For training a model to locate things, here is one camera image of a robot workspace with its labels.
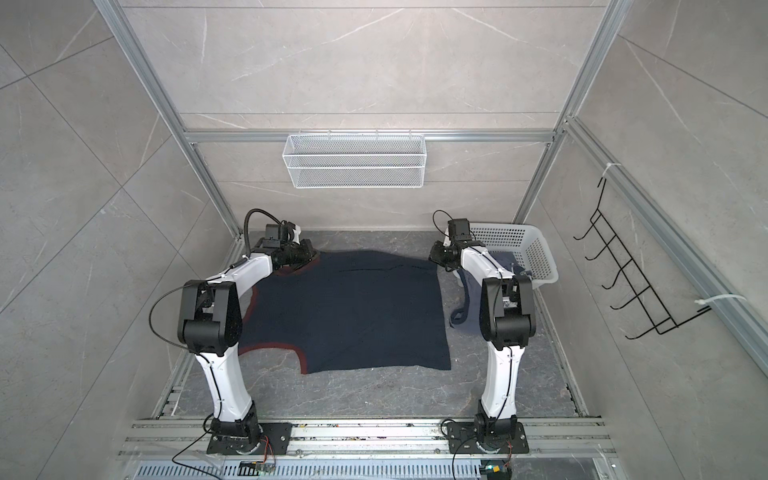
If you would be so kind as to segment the navy tank top red trim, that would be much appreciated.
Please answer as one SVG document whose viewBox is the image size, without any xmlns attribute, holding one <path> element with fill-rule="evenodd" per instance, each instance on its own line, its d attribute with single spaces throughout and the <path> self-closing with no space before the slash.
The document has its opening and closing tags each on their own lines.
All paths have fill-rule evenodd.
<svg viewBox="0 0 768 480">
<path fill-rule="evenodd" d="M 435 264 L 371 250 L 322 252 L 251 289 L 239 352 L 294 352 L 304 374 L 451 367 Z"/>
</svg>

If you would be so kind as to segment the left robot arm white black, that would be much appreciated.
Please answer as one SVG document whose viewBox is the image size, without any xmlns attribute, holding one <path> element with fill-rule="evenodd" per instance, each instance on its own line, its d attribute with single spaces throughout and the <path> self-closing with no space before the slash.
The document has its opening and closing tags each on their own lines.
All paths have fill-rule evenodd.
<svg viewBox="0 0 768 480">
<path fill-rule="evenodd" d="M 243 330 L 240 297 L 273 271 L 286 266 L 300 268 L 316 256 L 308 239 L 279 242 L 272 248 L 260 247 L 241 255 L 208 279 L 184 284 L 177 336 L 203 369 L 213 402 L 213 440 L 251 451 L 263 437 L 238 360 Z"/>
</svg>

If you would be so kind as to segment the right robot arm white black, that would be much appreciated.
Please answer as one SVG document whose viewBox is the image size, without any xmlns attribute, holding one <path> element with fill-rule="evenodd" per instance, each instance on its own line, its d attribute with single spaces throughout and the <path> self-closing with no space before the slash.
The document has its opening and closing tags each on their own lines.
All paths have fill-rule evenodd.
<svg viewBox="0 0 768 480">
<path fill-rule="evenodd" d="M 519 367 L 536 332 L 532 280 L 502 266 L 479 241 L 437 241 L 429 260 L 448 271 L 460 270 L 480 285 L 479 328 L 488 345 L 488 366 L 474 436 L 482 449 L 497 450 L 516 436 Z"/>
</svg>

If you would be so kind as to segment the grey-blue printed tank top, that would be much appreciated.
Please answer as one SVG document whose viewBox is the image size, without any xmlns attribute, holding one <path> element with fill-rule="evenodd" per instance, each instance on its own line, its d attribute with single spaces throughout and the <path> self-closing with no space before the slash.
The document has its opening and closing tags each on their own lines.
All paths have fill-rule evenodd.
<svg viewBox="0 0 768 480">
<path fill-rule="evenodd" d="M 511 252 L 491 251 L 489 255 L 506 270 L 514 274 L 528 273 L 517 261 Z M 456 275 L 461 280 L 464 301 L 455 308 L 449 318 L 450 326 L 461 332 L 473 336 L 480 336 L 480 303 L 481 284 L 464 270 L 458 270 Z"/>
</svg>

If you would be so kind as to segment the white plastic laundry basket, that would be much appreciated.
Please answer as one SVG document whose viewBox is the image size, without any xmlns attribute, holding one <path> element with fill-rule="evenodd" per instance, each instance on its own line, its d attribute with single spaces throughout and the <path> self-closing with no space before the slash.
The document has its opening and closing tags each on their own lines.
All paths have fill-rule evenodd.
<svg viewBox="0 0 768 480">
<path fill-rule="evenodd" d="M 543 233 L 535 226 L 470 223 L 474 237 L 498 260 L 510 260 L 532 275 L 534 289 L 559 280 L 558 269 Z"/>
</svg>

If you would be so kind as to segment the white zip tie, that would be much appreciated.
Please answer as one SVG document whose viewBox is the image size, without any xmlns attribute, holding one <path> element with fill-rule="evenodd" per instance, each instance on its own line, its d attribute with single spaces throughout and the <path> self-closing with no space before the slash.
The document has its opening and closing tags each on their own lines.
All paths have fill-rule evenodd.
<svg viewBox="0 0 768 480">
<path fill-rule="evenodd" d="M 704 306 L 704 305 L 708 305 L 708 304 L 711 304 L 713 302 L 721 301 L 721 300 L 747 301 L 747 298 L 745 296 L 739 295 L 739 294 L 725 293 L 725 294 L 714 295 L 714 296 L 711 296 L 711 297 L 708 297 L 708 298 L 696 299 L 696 300 L 694 300 L 694 303 L 697 304 L 697 305 Z"/>
</svg>

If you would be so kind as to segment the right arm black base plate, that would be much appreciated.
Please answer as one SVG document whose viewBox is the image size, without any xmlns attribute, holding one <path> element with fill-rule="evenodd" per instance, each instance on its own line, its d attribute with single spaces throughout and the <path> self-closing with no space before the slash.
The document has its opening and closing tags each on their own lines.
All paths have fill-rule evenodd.
<svg viewBox="0 0 768 480">
<path fill-rule="evenodd" d="M 515 421 L 509 427 L 500 422 L 502 432 L 481 434 L 473 422 L 445 419 L 439 430 L 446 439 L 451 454 L 519 455 L 528 454 L 530 447 L 524 426 Z"/>
</svg>

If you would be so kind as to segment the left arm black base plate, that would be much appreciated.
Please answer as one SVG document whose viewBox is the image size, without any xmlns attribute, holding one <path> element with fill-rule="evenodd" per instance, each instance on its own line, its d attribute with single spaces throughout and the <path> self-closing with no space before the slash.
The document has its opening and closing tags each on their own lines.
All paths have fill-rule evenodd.
<svg viewBox="0 0 768 480">
<path fill-rule="evenodd" d="M 206 453 L 209 455 L 285 455 L 293 425 L 287 422 L 246 424 L 215 422 Z"/>
</svg>

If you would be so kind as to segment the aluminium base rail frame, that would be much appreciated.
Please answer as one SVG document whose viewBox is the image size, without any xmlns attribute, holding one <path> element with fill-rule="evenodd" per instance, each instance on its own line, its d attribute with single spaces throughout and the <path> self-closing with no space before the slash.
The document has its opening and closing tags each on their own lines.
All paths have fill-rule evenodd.
<svg viewBox="0 0 768 480">
<path fill-rule="evenodd" d="M 530 452 L 451 454 L 440 419 L 270 420 L 285 455 L 209 455 L 198 418 L 140 420 L 116 453 L 120 479 L 624 479 L 598 418 L 525 418 Z"/>
</svg>

